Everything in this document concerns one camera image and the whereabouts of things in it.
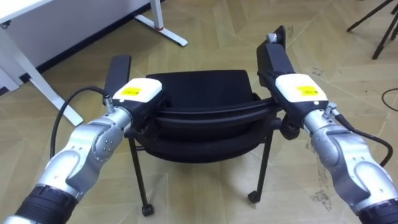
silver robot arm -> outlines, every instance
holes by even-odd
[[[373,159],[361,136],[334,122],[336,115],[332,103],[325,111],[312,111],[304,119],[304,130],[337,194],[362,223],[398,223],[398,192],[390,175]]]
[[[363,224],[398,224],[398,193],[389,174],[372,158],[359,131],[330,103],[309,75],[294,72],[285,51],[285,28],[268,34],[257,48],[260,84],[286,112],[280,131],[288,139],[306,130],[322,164],[329,170],[337,194]],[[391,157],[389,153],[382,162]]]
[[[164,94],[159,81],[136,78],[113,99],[117,106],[105,98],[106,114],[75,128],[67,145],[51,158],[32,192],[4,224],[65,224],[95,185],[124,134],[132,127],[144,127]]]
[[[102,117],[77,127],[16,214],[4,223],[66,223],[131,125],[130,112],[108,104]]]

chair caster wheel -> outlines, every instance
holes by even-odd
[[[154,213],[155,213],[155,210],[151,204],[148,204],[147,206],[142,206],[142,214],[145,217],[148,217],[149,215],[153,215]]]
[[[258,203],[260,202],[260,198],[257,194],[257,191],[253,191],[248,195],[248,199],[251,203]]]

white desk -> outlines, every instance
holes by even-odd
[[[0,24],[9,21],[23,13],[34,10],[52,0],[0,0]],[[146,18],[143,15],[135,17],[138,21],[143,22],[149,27],[155,29],[160,34],[176,41],[181,46],[186,46],[188,42],[182,37],[174,34],[173,32],[166,29],[163,25],[162,8],[160,6],[160,0],[150,0],[150,6],[153,11],[154,21]],[[58,96],[58,94],[51,88],[51,86],[44,80],[41,74],[32,65],[29,59],[22,53],[18,46],[12,41],[7,34],[6,30],[0,28],[0,50],[4,51],[6,55],[10,55],[30,76],[30,81],[43,93],[47,99],[53,103],[53,105],[60,109],[64,104],[64,100]],[[0,70],[0,75],[4,76],[5,72]],[[21,85],[22,82],[19,77],[10,76],[8,83],[13,84],[15,89],[15,83]],[[83,122],[83,118],[76,113],[74,109],[68,106],[63,114],[73,125],[77,126]]]
[[[50,1],[52,0],[0,0],[0,24]],[[32,82],[56,108],[60,109],[62,107],[65,101],[44,80],[29,59],[22,53],[14,41],[12,41],[6,30],[2,28],[0,28],[0,50],[12,57],[25,72],[29,74],[30,82]],[[10,77],[18,85],[22,84],[18,77]],[[66,108],[63,115],[75,126],[83,122],[83,118],[70,106]]]
[[[180,37],[177,34],[174,34],[173,32],[164,27],[160,0],[150,0],[150,8],[152,9],[152,14],[154,15],[154,21],[146,18],[143,15],[138,15],[135,17],[135,19],[153,28],[160,34],[168,37],[169,39],[174,40],[176,43],[180,44],[181,46],[183,47],[186,46],[188,44],[188,41],[186,41],[184,38]]]

yellow label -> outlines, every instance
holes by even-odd
[[[318,91],[314,86],[298,86],[297,89],[302,96],[318,96]]]
[[[122,91],[122,95],[124,95],[124,96],[137,96],[138,94],[139,94],[139,92],[141,91],[141,89],[140,88],[125,88],[123,91]]]

white wall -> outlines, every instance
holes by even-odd
[[[38,66],[148,2],[54,0],[15,18],[7,32],[29,60]],[[0,67],[11,75],[24,74],[1,51]]]

